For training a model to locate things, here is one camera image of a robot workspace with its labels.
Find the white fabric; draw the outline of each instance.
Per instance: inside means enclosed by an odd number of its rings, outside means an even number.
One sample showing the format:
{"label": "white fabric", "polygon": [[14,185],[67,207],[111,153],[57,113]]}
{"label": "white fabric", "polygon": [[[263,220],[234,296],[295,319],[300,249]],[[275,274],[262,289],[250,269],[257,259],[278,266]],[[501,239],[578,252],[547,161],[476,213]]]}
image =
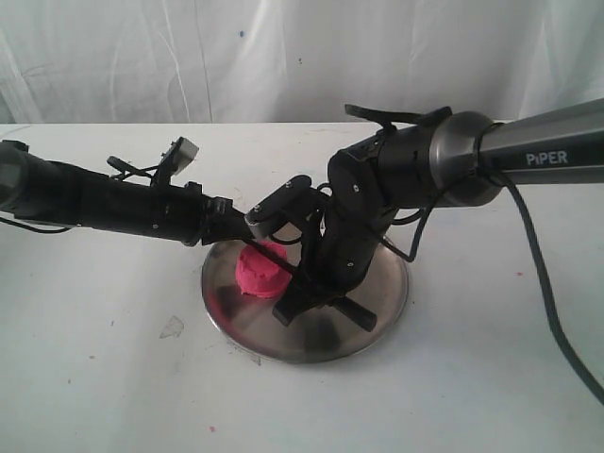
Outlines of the white fabric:
{"label": "white fabric", "polygon": [[602,96],[602,0],[0,0],[17,123],[507,119]]}

